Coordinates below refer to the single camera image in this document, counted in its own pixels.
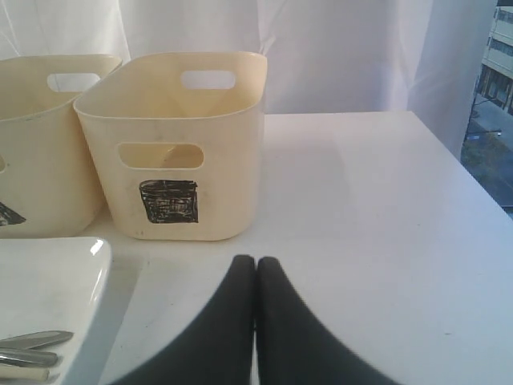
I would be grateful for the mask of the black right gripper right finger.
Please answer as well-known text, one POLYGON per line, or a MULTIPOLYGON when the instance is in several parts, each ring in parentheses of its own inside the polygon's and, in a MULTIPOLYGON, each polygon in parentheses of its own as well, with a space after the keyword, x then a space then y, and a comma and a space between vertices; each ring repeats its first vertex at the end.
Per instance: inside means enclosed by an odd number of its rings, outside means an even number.
POLYGON ((341 343, 274 257, 258 261, 256 355, 261 384, 394 384, 341 343))

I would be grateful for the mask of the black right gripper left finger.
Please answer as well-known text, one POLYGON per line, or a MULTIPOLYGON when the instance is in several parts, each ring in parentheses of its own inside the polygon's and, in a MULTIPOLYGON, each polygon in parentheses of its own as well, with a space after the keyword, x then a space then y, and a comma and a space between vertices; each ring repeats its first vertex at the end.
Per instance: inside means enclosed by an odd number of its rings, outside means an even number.
POLYGON ((157 355, 116 384, 249 384, 252 370, 256 263, 232 259, 193 321, 157 355))

